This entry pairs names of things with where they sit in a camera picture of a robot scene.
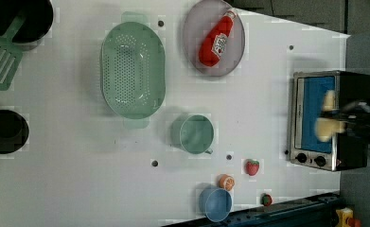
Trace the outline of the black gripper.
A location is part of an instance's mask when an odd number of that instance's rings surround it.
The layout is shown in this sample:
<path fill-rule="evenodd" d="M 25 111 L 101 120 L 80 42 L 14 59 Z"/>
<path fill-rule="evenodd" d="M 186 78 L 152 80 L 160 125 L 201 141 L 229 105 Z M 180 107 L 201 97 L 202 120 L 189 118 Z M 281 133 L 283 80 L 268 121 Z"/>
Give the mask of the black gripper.
<path fill-rule="evenodd" d="M 370 145 L 370 105 L 365 101 L 354 101 L 340 110 L 346 133 Z"/>

